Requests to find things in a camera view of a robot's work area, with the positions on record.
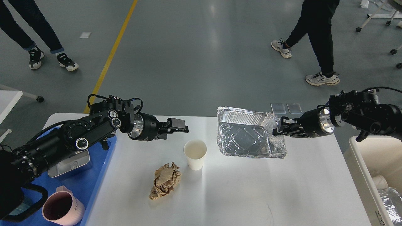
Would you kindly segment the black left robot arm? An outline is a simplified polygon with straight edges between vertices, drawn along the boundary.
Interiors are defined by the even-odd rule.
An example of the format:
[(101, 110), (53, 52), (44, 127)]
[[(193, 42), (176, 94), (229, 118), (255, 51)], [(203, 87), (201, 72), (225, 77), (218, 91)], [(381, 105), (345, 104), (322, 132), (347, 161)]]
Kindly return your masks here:
[(21, 222), (38, 211), (48, 191), (32, 182), (62, 160), (110, 138), (116, 130), (138, 141), (166, 140), (168, 134), (189, 132), (184, 120), (159, 122), (155, 116), (142, 113), (142, 103), (132, 104), (136, 98), (92, 96), (102, 102), (88, 103), (89, 116), (55, 123), (23, 146), (1, 150), (1, 220)]

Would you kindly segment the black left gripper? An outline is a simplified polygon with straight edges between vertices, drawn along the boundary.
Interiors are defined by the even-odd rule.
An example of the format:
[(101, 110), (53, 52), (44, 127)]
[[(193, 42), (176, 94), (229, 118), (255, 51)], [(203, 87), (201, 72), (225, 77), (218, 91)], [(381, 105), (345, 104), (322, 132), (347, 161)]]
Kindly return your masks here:
[(128, 136), (138, 141), (167, 140), (168, 134), (175, 132), (189, 132), (185, 120), (168, 118), (166, 122), (160, 122), (155, 116), (138, 113), (134, 115), (134, 126)]

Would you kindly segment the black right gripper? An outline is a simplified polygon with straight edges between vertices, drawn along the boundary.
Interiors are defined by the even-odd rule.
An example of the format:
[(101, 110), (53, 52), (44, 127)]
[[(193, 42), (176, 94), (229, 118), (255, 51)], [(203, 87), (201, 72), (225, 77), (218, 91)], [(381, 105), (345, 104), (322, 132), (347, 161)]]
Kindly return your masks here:
[(301, 117), (290, 119), (280, 118), (280, 127), (283, 131), (273, 130), (273, 136), (290, 136), (294, 138), (315, 138), (333, 134), (334, 126), (330, 119), (330, 111), (326, 108), (316, 108), (305, 112)]

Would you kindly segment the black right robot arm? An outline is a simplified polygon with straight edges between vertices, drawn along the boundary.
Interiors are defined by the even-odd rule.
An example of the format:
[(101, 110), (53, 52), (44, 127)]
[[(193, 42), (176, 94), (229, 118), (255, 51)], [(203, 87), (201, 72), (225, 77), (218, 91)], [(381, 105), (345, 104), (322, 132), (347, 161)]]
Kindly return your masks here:
[(315, 138), (331, 135), (335, 127), (350, 124), (360, 134), (361, 142), (369, 135), (390, 136), (402, 139), (401, 108), (393, 104), (381, 104), (377, 92), (380, 87), (367, 88), (361, 92), (350, 91), (332, 95), (324, 105), (306, 111), (299, 118), (282, 117), (274, 136)]

